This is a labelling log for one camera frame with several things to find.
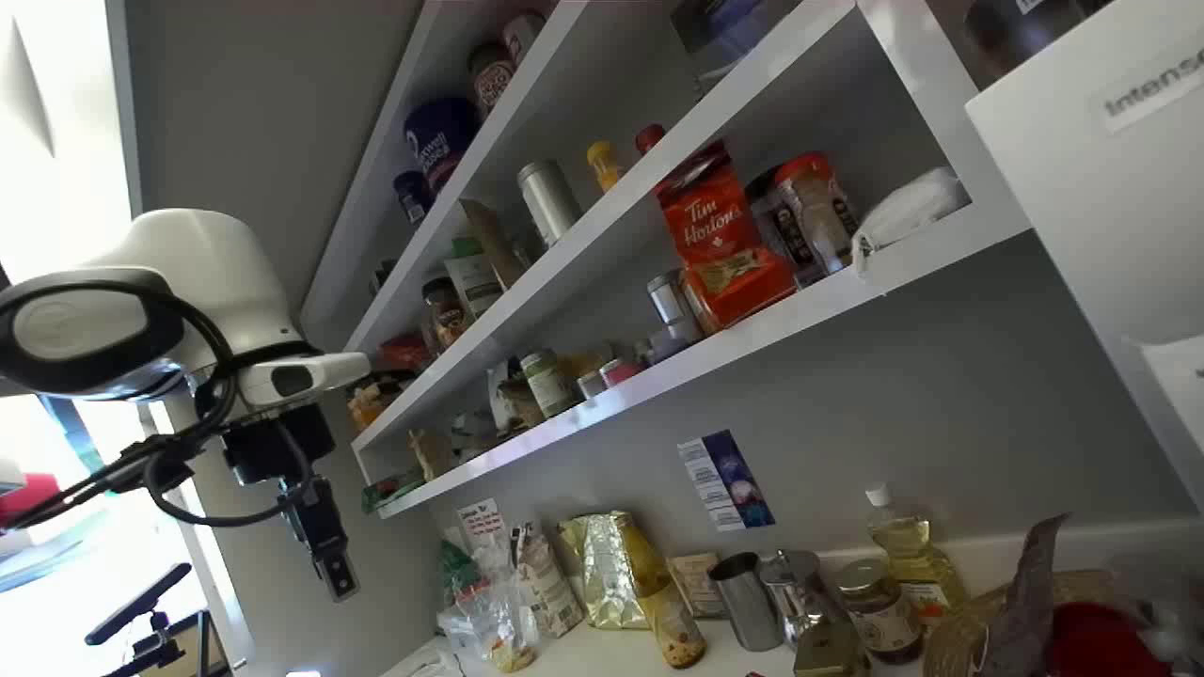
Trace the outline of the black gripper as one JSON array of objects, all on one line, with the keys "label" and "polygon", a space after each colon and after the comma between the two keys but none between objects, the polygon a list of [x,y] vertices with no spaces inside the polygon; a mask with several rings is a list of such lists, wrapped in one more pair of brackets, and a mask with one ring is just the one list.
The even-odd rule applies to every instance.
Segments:
[{"label": "black gripper", "polygon": [[336,450],[321,409],[289,409],[226,434],[226,464],[240,484],[270,483],[287,522],[301,540],[317,540],[317,571],[336,597],[359,591],[347,561],[344,522],[330,484],[311,469]]}]

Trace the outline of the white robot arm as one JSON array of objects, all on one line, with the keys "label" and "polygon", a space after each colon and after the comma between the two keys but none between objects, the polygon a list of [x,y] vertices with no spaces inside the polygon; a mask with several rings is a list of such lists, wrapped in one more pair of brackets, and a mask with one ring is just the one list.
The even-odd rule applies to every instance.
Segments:
[{"label": "white robot arm", "polygon": [[[359,591],[336,488],[317,464],[336,449],[321,401],[368,377],[359,351],[317,351],[295,325],[261,238],[232,216],[159,207],[124,241],[73,270],[0,292],[0,377],[52,398],[153,401],[183,396],[191,416],[152,434],[115,464],[14,507],[43,525],[97,492],[144,488],[188,525],[257,525],[275,517],[310,551],[336,597]],[[211,443],[240,484],[275,483],[251,517],[196,517],[169,502]]]}]

